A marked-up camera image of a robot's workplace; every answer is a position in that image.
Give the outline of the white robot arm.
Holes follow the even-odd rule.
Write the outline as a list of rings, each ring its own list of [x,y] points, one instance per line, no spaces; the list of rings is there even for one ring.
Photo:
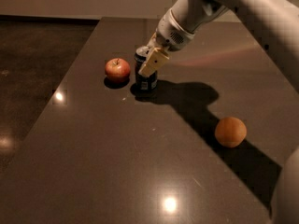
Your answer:
[[[149,40],[149,53],[139,74],[151,76],[168,61],[171,52],[183,49],[193,40],[200,26],[228,9],[299,92],[299,7],[287,0],[177,0]]]

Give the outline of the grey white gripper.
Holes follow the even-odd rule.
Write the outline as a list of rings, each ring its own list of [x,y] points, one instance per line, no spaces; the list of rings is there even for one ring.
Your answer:
[[[169,9],[160,19],[155,32],[149,39],[147,47],[150,50],[138,74],[142,77],[150,77],[168,62],[169,54],[165,50],[179,51],[193,38],[194,33],[182,28],[175,19],[172,10]]]

